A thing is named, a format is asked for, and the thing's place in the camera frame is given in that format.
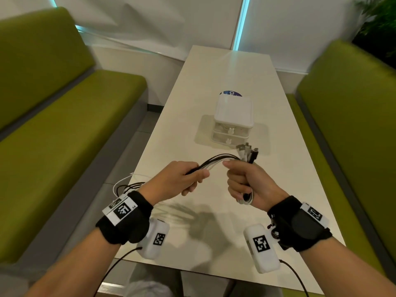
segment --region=white table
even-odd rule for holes
[[[334,237],[344,244],[268,55],[194,46],[135,173],[154,176],[171,160],[201,164],[220,153],[237,155],[235,150],[210,140],[217,98],[225,90],[234,90],[253,100],[255,126],[249,143],[259,148],[257,164],[288,193],[329,218]],[[137,180],[139,176],[134,176],[131,182]],[[267,226],[270,219],[265,212],[240,205],[230,197],[226,180],[226,169],[219,164],[193,194],[179,195],[156,205],[152,216],[171,224],[160,257],[145,260],[134,252],[126,259],[302,290],[285,265],[267,274],[257,273],[243,230],[256,223]],[[124,245],[116,257],[133,247],[129,243]],[[279,258],[297,271],[309,292],[322,293],[298,253],[292,249],[283,251],[279,245],[275,249]]]

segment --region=transparent drawer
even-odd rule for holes
[[[245,139],[243,137],[236,137],[233,135],[212,132],[212,141],[226,146],[235,147],[237,145],[246,143],[247,140],[247,138]]]
[[[215,127],[214,127],[215,131],[231,134],[231,135],[239,135],[241,137],[248,137],[250,129],[251,128],[244,128],[241,126],[235,126],[235,125],[219,123],[219,122],[215,122]]]

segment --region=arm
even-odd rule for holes
[[[223,165],[229,169],[228,190],[235,199],[253,189],[252,205],[268,212],[289,196],[258,165],[242,161],[224,161]],[[396,297],[392,282],[335,238],[321,240],[300,254],[327,297]]]
[[[198,170],[194,162],[173,161],[139,192],[155,205],[180,193],[194,191],[198,182],[209,177],[209,171]],[[92,231],[68,255],[53,265],[26,293],[25,297],[91,297],[96,293],[102,277],[116,255],[120,244],[110,244],[99,229]]]

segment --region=green bench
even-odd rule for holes
[[[0,53],[0,129],[26,120],[0,141],[0,264],[49,266],[144,117],[146,80],[94,70],[64,8],[0,21]]]
[[[396,259],[396,71],[356,46],[334,41],[298,86],[363,210],[390,257]],[[323,185],[345,244],[384,274],[293,94],[287,98]],[[303,292],[283,289],[284,297]]]

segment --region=green cushion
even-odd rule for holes
[[[20,257],[145,89],[96,71],[0,142],[0,263]]]
[[[95,62],[66,9],[0,21],[0,129]]]
[[[337,220],[339,229],[343,235],[345,244],[350,250],[357,254],[365,262],[372,265],[379,272],[384,274],[381,264],[379,263],[373,248],[371,247],[367,237],[359,224],[359,221],[354,214],[347,198],[345,197],[341,187],[339,186],[329,164],[326,161],[319,144],[317,143],[314,134],[304,115],[297,104],[293,94],[287,95],[291,110],[303,135],[306,147],[311,155],[316,172],[318,173],[320,182],[329,200],[331,209]],[[302,291],[282,289],[284,297],[304,297],[305,293]],[[309,294],[311,297],[323,296],[320,294]]]
[[[396,71],[333,42],[298,87],[355,194],[396,260]]]

